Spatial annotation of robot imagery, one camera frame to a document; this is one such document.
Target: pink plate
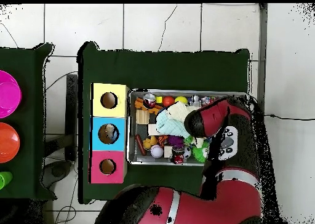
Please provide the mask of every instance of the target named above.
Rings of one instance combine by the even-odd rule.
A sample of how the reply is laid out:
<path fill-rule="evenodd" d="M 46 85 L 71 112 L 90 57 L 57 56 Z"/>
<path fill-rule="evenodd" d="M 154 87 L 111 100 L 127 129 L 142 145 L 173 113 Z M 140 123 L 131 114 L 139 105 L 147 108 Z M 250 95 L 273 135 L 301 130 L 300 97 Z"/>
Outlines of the pink plate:
<path fill-rule="evenodd" d="M 9 73 L 0 70 L 0 118 L 12 114 L 21 99 L 22 92 L 16 80 Z"/>

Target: green cloth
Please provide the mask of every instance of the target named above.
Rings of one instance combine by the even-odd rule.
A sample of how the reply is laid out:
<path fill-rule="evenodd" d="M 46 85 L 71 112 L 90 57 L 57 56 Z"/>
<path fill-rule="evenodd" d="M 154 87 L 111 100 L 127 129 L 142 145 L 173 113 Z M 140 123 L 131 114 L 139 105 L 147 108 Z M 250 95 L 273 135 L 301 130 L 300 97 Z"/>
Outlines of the green cloth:
<path fill-rule="evenodd" d="M 110 200 L 131 184 L 169 186 L 198 194 L 202 167 L 128 165 L 123 184 L 89 184 L 90 84 L 125 84 L 130 89 L 247 92 L 249 51 L 132 52 L 100 51 L 93 42 L 79 51 L 83 76 L 83 200 Z"/>
<path fill-rule="evenodd" d="M 44 157 L 43 66 L 53 45 L 35 49 L 0 48 L 0 70 L 11 74 L 22 90 L 22 101 L 10 116 L 0 119 L 20 136 L 20 149 L 11 161 L 0 164 L 0 172 L 9 171 L 13 180 L 0 190 L 0 198 L 53 199 L 53 193 L 41 186 Z"/>

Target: yellow box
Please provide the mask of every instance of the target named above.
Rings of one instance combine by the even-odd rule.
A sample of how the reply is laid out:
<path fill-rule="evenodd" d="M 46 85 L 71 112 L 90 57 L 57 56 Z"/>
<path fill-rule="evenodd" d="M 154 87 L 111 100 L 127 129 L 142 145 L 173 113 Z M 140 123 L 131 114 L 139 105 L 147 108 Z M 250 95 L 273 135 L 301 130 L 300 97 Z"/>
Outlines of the yellow box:
<path fill-rule="evenodd" d="M 93 116 L 125 118 L 128 91 L 125 85 L 93 83 Z"/>

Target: red ball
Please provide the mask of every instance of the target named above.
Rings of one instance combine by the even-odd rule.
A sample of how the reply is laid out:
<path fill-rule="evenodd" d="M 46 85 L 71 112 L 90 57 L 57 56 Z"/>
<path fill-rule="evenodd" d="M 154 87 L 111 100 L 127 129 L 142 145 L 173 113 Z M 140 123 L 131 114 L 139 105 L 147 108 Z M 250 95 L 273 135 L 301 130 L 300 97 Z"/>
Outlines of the red ball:
<path fill-rule="evenodd" d="M 173 97 L 163 97 L 162 103 L 165 107 L 168 107 L 170 105 L 173 105 L 175 103 L 175 100 Z"/>

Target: gray bin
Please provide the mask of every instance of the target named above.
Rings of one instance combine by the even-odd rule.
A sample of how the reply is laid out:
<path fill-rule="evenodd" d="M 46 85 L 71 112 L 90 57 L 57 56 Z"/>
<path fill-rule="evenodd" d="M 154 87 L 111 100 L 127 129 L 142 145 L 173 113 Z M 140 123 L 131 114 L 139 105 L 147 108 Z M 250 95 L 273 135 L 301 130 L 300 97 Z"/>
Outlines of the gray bin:
<path fill-rule="evenodd" d="M 143 92 L 142 90 L 132 89 L 128 94 L 130 109 L 129 116 L 127 121 L 127 161 L 131 164 L 143 164 L 143 165 L 165 165 L 165 166 L 203 166 L 204 163 L 197 161 L 193 155 L 191 155 L 186 162 L 183 164 L 173 164 L 169 162 L 167 158 L 154 158 L 150 155 L 150 152 L 147 152 L 146 156 L 141 155 L 140 150 L 138 149 L 137 143 L 135 142 L 135 135 L 139 134 L 144 140 L 147 136 L 147 125 L 136 124 L 135 119 L 135 101 L 137 97 L 143 98 L 145 94 L 154 94 L 156 96 L 172 96 L 174 98 L 179 96 L 191 97 L 192 95 L 198 95 L 200 97 L 206 96 L 215 96 L 215 97 L 225 97 L 227 95 L 247 95 L 246 93 L 239 92 L 213 92 L 213 91 L 179 91 L 179 90 L 158 90 L 158 89 L 148 89 L 148 91 Z M 150 115 L 150 123 L 153 123 L 155 115 Z"/>

